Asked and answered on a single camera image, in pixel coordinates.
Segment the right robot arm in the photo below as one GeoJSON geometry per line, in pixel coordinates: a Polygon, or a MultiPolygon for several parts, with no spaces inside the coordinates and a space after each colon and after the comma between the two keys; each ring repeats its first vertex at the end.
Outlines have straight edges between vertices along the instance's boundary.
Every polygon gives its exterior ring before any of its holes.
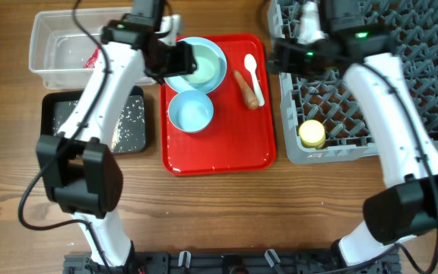
{"type": "Polygon", "coordinates": [[[438,1],[273,1],[257,19],[289,160],[382,165],[386,188],[330,263],[355,271],[438,232],[438,1]]]}

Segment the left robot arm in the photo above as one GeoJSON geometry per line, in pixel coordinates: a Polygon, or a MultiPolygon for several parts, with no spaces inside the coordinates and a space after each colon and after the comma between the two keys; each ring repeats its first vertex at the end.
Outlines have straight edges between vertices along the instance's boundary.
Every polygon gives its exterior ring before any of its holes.
{"type": "Polygon", "coordinates": [[[131,273],[135,248],[117,212],[123,175],[110,147],[135,83],[192,74],[188,43],[176,40],[168,2],[136,1],[129,13],[94,38],[97,61],[77,106],[55,135],[40,136],[36,155],[46,195],[81,227],[91,248],[92,272],[131,273]]]}

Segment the white plastic spoon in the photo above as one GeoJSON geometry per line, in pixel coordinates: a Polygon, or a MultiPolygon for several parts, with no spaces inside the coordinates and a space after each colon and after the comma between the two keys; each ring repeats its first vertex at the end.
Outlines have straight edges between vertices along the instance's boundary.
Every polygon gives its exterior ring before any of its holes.
{"type": "Polygon", "coordinates": [[[246,70],[251,75],[253,90],[254,90],[255,96],[259,102],[259,106],[263,107],[265,105],[265,98],[263,96],[262,89],[260,87],[259,80],[258,80],[258,77],[256,75],[257,62],[252,54],[248,53],[245,55],[244,65],[245,65],[246,70]]]}

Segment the yellow plastic cup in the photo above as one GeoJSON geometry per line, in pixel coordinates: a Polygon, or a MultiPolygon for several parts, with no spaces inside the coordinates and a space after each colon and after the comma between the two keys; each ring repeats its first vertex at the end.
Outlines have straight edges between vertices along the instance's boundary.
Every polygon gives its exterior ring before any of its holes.
{"type": "Polygon", "coordinates": [[[325,144],[325,127],[317,120],[303,122],[298,129],[298,135],[305,148],[320,149],[325,144]]]}

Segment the light blue plate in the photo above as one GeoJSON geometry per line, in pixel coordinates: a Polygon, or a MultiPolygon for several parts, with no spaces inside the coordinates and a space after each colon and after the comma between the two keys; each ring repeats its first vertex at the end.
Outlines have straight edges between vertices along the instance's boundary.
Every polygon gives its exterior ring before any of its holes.
{"type": "Polygon", "coordinates": [[[183,78],[184,75],[165,78],[165,82],[177,93],[190,90],[197,90],[204,94],[212,92],[221,84],[227,74],[227,59],[222,49],[216,43],[202,37],[187,37],[181,39],[180,42],[181,41],[187,42],[192,46],[203,45],[212,49],[220,61],[219,72],[210,82],[207,82],[205,84],[190,84],[185,81],[185,79],[183,78]]]}

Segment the pale green bowl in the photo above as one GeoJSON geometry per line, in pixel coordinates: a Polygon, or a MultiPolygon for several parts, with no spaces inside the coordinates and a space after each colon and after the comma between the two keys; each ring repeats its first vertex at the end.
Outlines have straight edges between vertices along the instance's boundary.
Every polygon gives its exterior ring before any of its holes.
{"type": "Polygon", "coordinates": [[[183,78],[190,84],[210,82],[219,72],[219,58],[207,46],[193,45],[192,51],[196,61],[196,70],[191,75],[184,75],[183,78]]]}

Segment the light blue bowl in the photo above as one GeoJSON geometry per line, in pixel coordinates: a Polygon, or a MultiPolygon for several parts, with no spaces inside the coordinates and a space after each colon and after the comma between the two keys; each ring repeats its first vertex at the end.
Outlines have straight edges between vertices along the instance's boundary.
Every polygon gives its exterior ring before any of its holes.
{"type": "Polygon", "coordinates": [[[175,128],[185,133],[197,133],[211,123],[214,106],[201,91],[183,91],[172,98],[167,112],[175,128]]]}

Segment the red snack wrapper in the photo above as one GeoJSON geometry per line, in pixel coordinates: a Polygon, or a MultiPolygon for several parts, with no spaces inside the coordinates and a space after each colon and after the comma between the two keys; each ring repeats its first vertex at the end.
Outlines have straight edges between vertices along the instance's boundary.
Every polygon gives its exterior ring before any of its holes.
{"type": "Polygon", "coordinates": [[[85,69],[93,69],[95,67],[95,63],[98,60],[99,50],[95,49],[92,56],[87,60],[84,65],[85,69]]]}

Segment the white rice pile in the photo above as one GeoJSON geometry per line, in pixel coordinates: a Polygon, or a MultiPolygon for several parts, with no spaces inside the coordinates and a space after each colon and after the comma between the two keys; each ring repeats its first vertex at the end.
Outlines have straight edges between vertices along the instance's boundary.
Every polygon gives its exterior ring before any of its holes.
{"type": "MultiPolygon", "coordinates": [[[[49,126],[49,135],[55,135],[61,125],[67,120],[77,100],[62,100],[53,104],[49,126]]],[[[141,95],[132,95],[116,123],[110,151],[114,154],[140,152],[147,146],[146,119],[144,98],[141,95]]]]}

